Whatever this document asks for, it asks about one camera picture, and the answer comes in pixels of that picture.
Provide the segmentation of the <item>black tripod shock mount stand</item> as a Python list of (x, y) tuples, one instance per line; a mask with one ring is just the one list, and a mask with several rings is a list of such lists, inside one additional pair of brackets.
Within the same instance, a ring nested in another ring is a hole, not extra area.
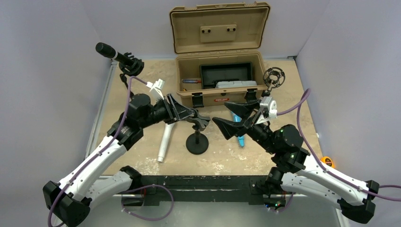
[(257, 96), (256, 89), (248, 89), (245, 94), (245, 100), (247, 102), (255, 101), (261, 97), (270, 96), (273, 89), (278, 88), (284, 84), (286, 80), (286, 75), (283, 69), (279, 67), (271, 67), (264, 72), (262, 79), (267, 88), (262, 91), (260, 96)]

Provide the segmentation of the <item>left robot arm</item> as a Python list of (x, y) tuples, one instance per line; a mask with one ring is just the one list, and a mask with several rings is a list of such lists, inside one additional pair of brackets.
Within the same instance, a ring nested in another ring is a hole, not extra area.
[(142, 188), (141, 174), (132, 167), (123, 167), (105, 181), (99, 176), (120, 156), (125, 154), (144, 135), (143, 130), (161, 121), (172, 124), (197, 116), (197, 111), (179, 104), (170, 94), (151, 104), (146, 94), (136, 94), (119, 120), (113, 124), (99, 146), (68, 176), (57, 183), (49, 181), (44, 187), (48, 209), (48, 226), (55, 215), (61, 224), (77, 227), (90, 211), (109, 197), (127, 191), (136, 193)]

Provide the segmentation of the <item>black microphone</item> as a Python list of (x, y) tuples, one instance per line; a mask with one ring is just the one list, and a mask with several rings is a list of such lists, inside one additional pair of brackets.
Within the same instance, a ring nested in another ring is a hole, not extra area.
[(132, 66), (134, 64), (134, 61), (132, 59), (119, 53), (110, 45), (102, 42), (96, 44), (96, 52), (106, 58), (116, 60), (117, 62), (122, 63), (126, 66)]

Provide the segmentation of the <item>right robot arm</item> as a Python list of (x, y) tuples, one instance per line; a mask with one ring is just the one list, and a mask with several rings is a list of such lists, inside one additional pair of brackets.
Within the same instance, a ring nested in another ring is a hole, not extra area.
[(316, 159), (302, 147), (304, 139), (292, 124), (272, 131), (270, 120), (277, 117), (275, 100), (265, 97), (258, 101), (227, 102), (225, 105), (241, 118), (240, 122), (213, 118), (225, 139), (248, 135), (272, 154), (275, 166), (265, 180), (268, 195), (279, 190), (299, 193), (326, 201), (357, 223), (366, 224), (371, 220), (375, 213), (373, 199), (379, 184), (349, 177)]

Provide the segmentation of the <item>black round base stand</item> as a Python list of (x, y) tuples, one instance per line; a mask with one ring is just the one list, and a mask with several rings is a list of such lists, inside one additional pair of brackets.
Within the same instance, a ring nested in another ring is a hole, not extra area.
[(138, 76), (143, 71), (145, 63), (141, 59), (136, 58), (131, 52), (126, 52), (123, 55), (134, 61), (134, 64), (131, 66), (123, 63), (118, 64), (119, 69), (122, 71), (119, 77), (125, 87), (128, 88), (127, 76)]
[(205, 130), (210, 122), (210, 117), (201, 116), (199, 111), (196, 109), (192, 109), (194, 111), (193, 116), (190, 116), (186, 119), (187, 122), (194, 123), (192, 128), (194, 129), (194, 133), (189, 135), (186, 140), (186, 148), (188, 151), (194, 155), (200, 155), (206, 152), (209, 147), (208, 138), (201, 133), (201, 131)]

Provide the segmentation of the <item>silver white microphone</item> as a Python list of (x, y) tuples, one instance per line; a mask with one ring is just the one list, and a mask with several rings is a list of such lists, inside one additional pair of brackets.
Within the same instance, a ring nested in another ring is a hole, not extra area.
[(163, 163), (163, 161), (165, 159), (168, 144), (170, 142), (170, 137), (171, 137), (171, 133), (172, 133), (174, 126), (175, 126), (175, 123), (172, 123), (172, 124), (166, 123), (165, 124), (164, 133), (163, 133), (163, 136), (161, 139), (158, 156), (157, 156), (157, 162), (159, 162), (159, 163)]

